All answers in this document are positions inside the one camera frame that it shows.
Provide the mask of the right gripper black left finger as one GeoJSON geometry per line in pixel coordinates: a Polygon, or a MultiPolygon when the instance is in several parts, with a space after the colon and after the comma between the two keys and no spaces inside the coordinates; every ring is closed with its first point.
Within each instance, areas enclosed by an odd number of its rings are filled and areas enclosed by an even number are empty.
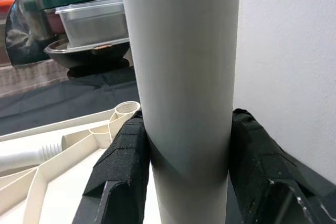
{"type": "Polygon", "coordinates": [[[92,168],[73,223],[143,223],[150,147],[138,111],[92,168]]]}

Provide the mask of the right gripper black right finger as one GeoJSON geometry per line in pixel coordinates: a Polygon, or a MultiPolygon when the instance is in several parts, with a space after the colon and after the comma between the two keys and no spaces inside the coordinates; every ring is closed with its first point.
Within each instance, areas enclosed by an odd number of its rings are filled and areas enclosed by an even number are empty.
{"type": "Polygon", "coordinates": [[[331,182],[243,109],[233,111],[229,175],[243,223],[331,223],[331,182]]]}

